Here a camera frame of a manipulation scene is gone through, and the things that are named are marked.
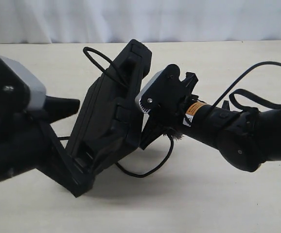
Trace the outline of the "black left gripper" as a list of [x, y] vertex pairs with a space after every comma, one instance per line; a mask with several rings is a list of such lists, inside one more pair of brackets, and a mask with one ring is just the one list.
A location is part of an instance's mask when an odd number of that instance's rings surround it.
[[0, 182], [37, 167], [75, 197], [93, 187], [67, 153], [50, 123], [78, 113], [80, 100], [46, 96], [44, 110], [0, 116]]

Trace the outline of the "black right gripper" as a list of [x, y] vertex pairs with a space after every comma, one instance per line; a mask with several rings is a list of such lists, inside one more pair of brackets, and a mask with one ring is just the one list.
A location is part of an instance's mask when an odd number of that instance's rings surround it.
[[194, 103], [191, 92], [145, 92], [142, 111], [149, 115], [141, 132], [139, 148], [145, 150], [163, 134], [191, 136], [192, 121], [185, 111]]

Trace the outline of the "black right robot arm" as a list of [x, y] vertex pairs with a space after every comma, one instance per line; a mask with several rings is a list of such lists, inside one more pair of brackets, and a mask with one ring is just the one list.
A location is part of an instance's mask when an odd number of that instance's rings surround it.
[[218, 150], [242, 171], [254, 172], [265, 162], [281, 161], [281, 104], [242, 89], [236, 93], [267, 107], [267, 111], [242, 106], [233, 94], [222, 107], [193, 96], [163, 99], [149, 111], [140, 147], [146, 148], [162, 134], [186, 135]]

